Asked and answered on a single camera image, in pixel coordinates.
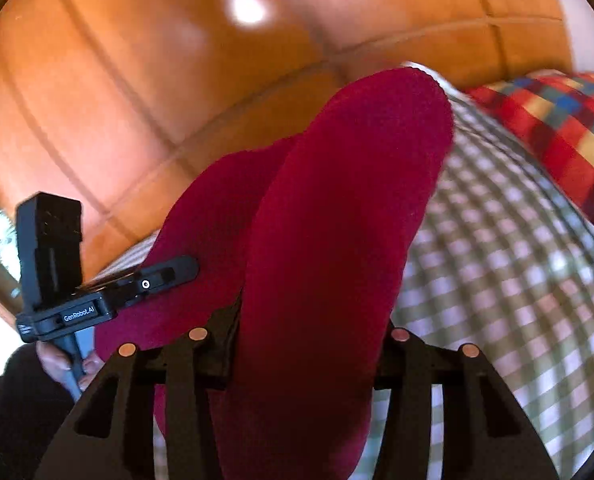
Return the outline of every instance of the red sock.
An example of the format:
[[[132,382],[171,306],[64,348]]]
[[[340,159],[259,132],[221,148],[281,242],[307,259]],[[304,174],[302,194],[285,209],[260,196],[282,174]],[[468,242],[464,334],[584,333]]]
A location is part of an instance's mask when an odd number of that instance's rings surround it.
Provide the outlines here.
[[[346,479],[451,131],[439,86],[398,69],[338,92],[297,139],[218,162],[174,206],[147,260],[197,255],[199,279],[100,326],[101,356],[202,324],[245,274],[234,375],[211,396],[225,478]]]

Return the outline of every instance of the finger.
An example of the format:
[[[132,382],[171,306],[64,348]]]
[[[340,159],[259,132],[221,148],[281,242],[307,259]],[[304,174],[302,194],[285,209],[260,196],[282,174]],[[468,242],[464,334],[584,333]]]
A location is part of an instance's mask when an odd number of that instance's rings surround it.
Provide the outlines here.
[[[71,369],[71,362],[68,356],[59,350],[55,345],[38,341],[36,344],[37,357],[44,370],[46,367],[66,371]]]
[[[97,355],[97,352],[92,351],[88,357],[82,361],[82,366],[87,374],[96,374],[104,366],[104,362]]]
[[[80,390],[83,392],[84,390],[86,390],[86,388],[88,388],[90,386],[90,383],[93,381],[93,379],[95,378],[94,375],[84,375],[84,377],[82,377],[78,382],[78,386],[80,387]]]

